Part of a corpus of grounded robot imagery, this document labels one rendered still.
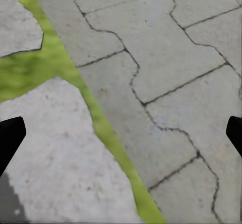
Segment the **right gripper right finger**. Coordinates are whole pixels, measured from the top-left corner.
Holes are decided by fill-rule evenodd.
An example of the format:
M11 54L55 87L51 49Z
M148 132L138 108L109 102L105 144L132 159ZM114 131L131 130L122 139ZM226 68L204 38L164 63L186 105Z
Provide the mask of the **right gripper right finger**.
M242 118L231 116L226 127L226 135L242 156Z

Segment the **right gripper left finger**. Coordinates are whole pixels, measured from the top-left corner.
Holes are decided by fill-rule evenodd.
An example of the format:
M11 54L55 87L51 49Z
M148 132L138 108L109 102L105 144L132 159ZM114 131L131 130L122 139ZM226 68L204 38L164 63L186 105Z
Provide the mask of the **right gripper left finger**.
M26 136L22 117L0 122L0 176Z

